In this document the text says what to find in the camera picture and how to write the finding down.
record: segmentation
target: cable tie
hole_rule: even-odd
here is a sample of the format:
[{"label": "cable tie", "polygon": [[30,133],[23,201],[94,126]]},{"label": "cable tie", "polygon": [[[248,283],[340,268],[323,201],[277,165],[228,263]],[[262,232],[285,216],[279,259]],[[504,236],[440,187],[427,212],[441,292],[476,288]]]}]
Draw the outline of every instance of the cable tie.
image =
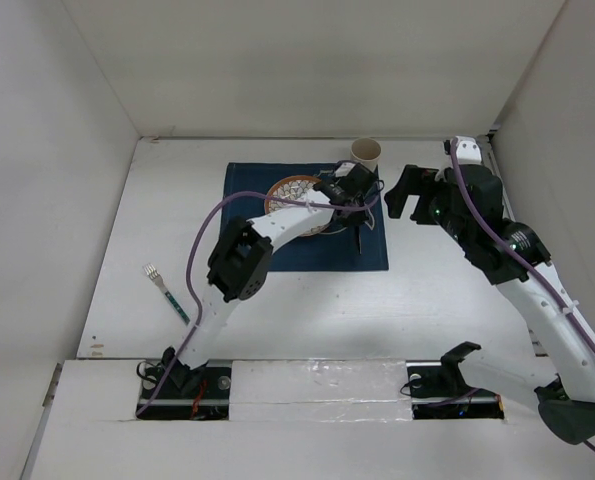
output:
[{"label": "cable tie", "polygon": [[567,307],[564,307],[561,309],[561,313],[563,313],[564,315],[568,315],[569,313],[573,313],[575,311],[575,308],[577,308],[577,306],[579,305],[579,301],[578,300],[573,300],[573,303]]}]

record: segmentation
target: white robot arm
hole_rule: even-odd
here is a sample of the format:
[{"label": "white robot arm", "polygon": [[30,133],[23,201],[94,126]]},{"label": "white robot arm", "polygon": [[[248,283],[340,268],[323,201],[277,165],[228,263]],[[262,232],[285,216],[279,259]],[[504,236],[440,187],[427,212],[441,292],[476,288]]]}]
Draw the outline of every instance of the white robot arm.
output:
[{"label": "white robot arm", "polygon": [[[309,190],[301,200],[308,203],[330,204],[329,198],[324,193],[315,190]],[[235,308],[242,302],[242,299],[250,298],[261,288],[267,272],[267,268],[264,269],[264,267],[269,266],[270,254],[277,252],[277,250],[288,242],[310,231],[312,228],[328,225],[333,212],[334,210],[332,209],[304,208],[289,205],[263,217],[252,218],[248,221],[239,220],[231,223],[227,229],[230,228],[232,232],[236,233],[226,231],[222,235],[222,239],[229,235],[232,235],[233,239],[238,239],[242,233],[247,238],[264,239],[263,245],[266,247],[264,249],[265,259],[260,263],[265,262],[265,264],[259,270],[260,275],[252,280],[244,281],[243,283],[245,285],[243,287],[236,285],[237,281],[233,282],[233,290],[239,290],[239,293],[232,299],[229,298],[226,292],[222,291],[222,289],[227,288],[226,285],[222,283],[222,289],[220,289],[220,286],[217,285],[220,283],[219,279],[215,278],[215,276],[210,278],[211,275],[209,274],[209,283],[206,285],[201,300],[204,307],[202,322],[197,327],[197,331],[191,337],[186,348],[179,353],[177,357],[179,361],[191,369],[204,365],[210,359],[210,348],[214,344],[220,330],[226,325],[228,317],[230,317]],[[231,245],[229,244],[222,244],[221,247],[218,244],[209,261],[209,264],[213,265],[211,268],[215,270],[229,268],[227,264],[220,264],[219,262],[220,260],[226,261],[220,255],[226,257],[233,254],[233,252],[228,253],[230,248]],[[250,253],[251,249],[256,247],[254,245],[238,245],[238,248],[245,249],[245,251],[240,252],[242,253],[240,262],[243,263],[246,261],[245,257]],[[190,333],[192,328],[194,328],[194,325],[189,325],[184,338]]]},{"label": "white robot arm", "polygon": [[522,315],[554,368],[536,359],[509,361],[466,342],[442,357],[443,378],[450,379],[455,395],[477,387],[522,403],[559,438],[581,443],[595,435],[595,333],[564,290],[537,234],[503,217],[501,180],[482,165],[476,141],[457,137],[445,149],[452,158],[445,168],[406,166],[385,195],[389,216],[399,218],[407,197],[419,196],[411,219],[441,226],[460,245]]}]

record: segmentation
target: blue cloth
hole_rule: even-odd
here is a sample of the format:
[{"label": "blue cloth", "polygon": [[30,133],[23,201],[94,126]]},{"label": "blue cloth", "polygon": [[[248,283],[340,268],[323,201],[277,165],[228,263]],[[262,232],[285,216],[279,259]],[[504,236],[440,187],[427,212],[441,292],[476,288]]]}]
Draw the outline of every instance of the blue cloth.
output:
[{"label": "blue cloth", "polygon": [[[224,197],[235,192],[252,190],[268,193],[279,180],[291,175],[324,177],[333,169],[331,163],[230,163],[226,170]],[[384,232],[381,201],[372,209],[375,228],[361,227],[360,255],[355,245],[352,228],[337,235],[299,237],[273,254],[270,271],[273,272],[365,272],[388,270],[388,252]],[[264,202],[256,198],[242,198],[224,207],[221,215],[223,231],[228,220],[235,216],[253,218],[264,215]],[[331,225],[327,231],[339,229]]]}]

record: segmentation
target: paper cup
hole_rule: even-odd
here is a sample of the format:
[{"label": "paper cup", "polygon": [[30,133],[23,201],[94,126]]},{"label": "paper cup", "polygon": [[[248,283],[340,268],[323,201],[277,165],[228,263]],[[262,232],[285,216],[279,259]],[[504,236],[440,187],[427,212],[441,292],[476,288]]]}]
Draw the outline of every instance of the paper cup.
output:
[{"label": "paper cup", "polygon": [[358,138],[350,147],[350,159],[361,163],[371,172],[377,168],[381,145],[372,138]]}]

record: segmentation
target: white panel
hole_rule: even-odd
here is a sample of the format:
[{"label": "white panel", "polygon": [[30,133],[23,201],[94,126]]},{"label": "white panel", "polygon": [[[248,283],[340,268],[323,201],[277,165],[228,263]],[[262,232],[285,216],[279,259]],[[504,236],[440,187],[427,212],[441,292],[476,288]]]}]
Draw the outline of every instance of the white panel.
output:
[{"label": "white panel", "polygon": [[67,362],[33,480],[595,480],[590,450],[514,404],[507,422],[144,422],[133,419],[134,370],[134,361]]},{"label": "white panel", "polygon": [[0,479],[74,352],[137,134],[58,0],[0,0]]},{"label": "white panel", "polygon": [[595,329],[595,0],[570,0],[495,137],[517,219]]},{"label": "white panel", "polygon": [[235,422],[410,422],[403,360],[233,362]]},{"label": "white panel", "polygon": [[[184,326],[143,274],[152,262],[191,318],[188,252],[222,199],[226,166],[242,162],[335,162],[347,140],[162,140],[139,143],[78,356],[160,357]],[[439,167],[439,141],[384,141],[380,175],[391,188],[407,163]],[[471,340],[500,355],[533,356],[526,324],[439,227],[385,218],[387,272],[271,272],[222,330],[212,358],[439,358]],[[201,291],[219,219],[200,244]]]},{"label": "white panel", "polygon": [[140,133],[487,133],[563,0],[66,0]]}]

